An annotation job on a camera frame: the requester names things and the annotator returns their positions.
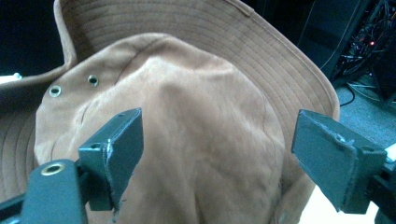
screw hole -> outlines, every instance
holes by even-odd
[[[100,148],[102,144],[100,143],[94,143],[91,145],[91,148]]]
[[[391,175],[388,172],[382,171],[381,173],[381,178],[384,179],[385,181],[390,181]]]
[[[58,162],[58,163],[51,164],[51,165],[47,166],[46,168],[44,168],[41,171],[41,174],[42,175],[56,175],[56,174],[60,173],[63,169],[64,169],[64,164]]]
[[[375,149],[373,149],[372,147],[362,147],[362,149],[369,152],[375,152]]]
[[[51,97],[58,97],[61,94],[61,87],[60,86],[53,86],[49,89],[49,95]]]
[[[97,77],[96,75],[90,75],[90,76],[88,77],[88,82],[89,82],[92,86],[96,87],[96,86],[99,84],[99,79],[98,79],[98,77]]]
[[[346,141],[346,139],[345,139],[343,136],[341,136],[340,134],[337,134],[337,135],[335,136],[335,139],[336,139],[338,142],[341,142],[341,143],[345,143],[345,141]]]

dark background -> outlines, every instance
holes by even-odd
[[[380,45],[389,45],[373,54],[356,72],[340,68],[342,55],[348,55],[352,38],[361,29],[381,0],[245,0],[256,12],[311,59],[335,88],[370,74],[372,89],[381,101],[396,100],[396,31],[383,33]],[[395,0],[386,0],[395,6]]]
[[[0,0],[0,76],[38,75],[63,63],[53,0]]]

bucket hat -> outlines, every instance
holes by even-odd
[[[64,65],[0,84],[0,199],[141,107],[119,223],[298,222],[314,187],[290,152],[298,111],[338,119],[339,104],[280,32],[236,0],[56,0],[54,14]]]

grommet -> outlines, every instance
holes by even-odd
[[[64,163],[56,162],[51,165],[48,165],[41,171],[42,175],[56,175],[60,173],[64,169]]]
[[[49,95],[51,97],[58,97],[61,94],[61,87],[60,86],[53,86],[49,89]]]
[[[88,82],[93,86],[96,87],[97,85],[99,85],[99,79],[96,75],[90,75],[88,77]]]

clamp jaw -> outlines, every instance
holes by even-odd
[[[301,110],[292,152],[337,211],[365,214],[379,207],[375,223],[396,223],[396,161],[387,151],[324,115]]]
[[[0,204],[0,223],[88,223],[86,203],[118,212],[142,153],[141,109],[122,112],[78,149],[78,161],[34,169],[26,193]]]

